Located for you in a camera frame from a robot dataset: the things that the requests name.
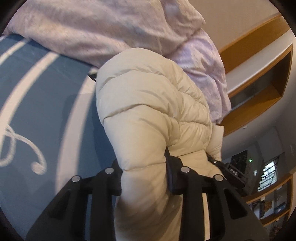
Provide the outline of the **beige quilted down jacket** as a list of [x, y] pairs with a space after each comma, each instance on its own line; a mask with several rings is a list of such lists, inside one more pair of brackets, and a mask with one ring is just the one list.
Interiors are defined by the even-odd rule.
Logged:
[[117, 240], [178, 240], [182, 197], [167, 188], [165, 151], [202, 176], [219, 169], [222, 127], [206, 99], [175, 62], [155, 52], [127, 49], [97, 72], [97, 112], [121, 176], [115, 205]]

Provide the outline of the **lilac floral duvet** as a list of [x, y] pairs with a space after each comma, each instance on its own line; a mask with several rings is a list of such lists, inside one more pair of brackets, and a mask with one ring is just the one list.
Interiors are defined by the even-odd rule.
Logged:
[[188, 1], [25, 2], [4, 29], [68, 57], [100, 67], [129, 48], [177, 63], [201, 89], [213, 123], [231, 111], [225, 68]]

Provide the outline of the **blue white striped bedsheet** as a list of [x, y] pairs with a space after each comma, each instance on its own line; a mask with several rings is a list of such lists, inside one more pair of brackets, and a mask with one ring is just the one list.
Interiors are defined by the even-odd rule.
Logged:
[[21, 238], [66, 182], [111, 166], [91, 65], [1, 37], [1, 209]]

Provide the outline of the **wooden wall shelf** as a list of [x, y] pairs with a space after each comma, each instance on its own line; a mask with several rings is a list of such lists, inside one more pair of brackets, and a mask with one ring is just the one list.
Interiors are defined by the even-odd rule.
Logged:
[[247, 126], [283, 97], [293, 41], [289, 25], [278, 14], [220, 51], [232, 104], [221, 123], [225, 136]]

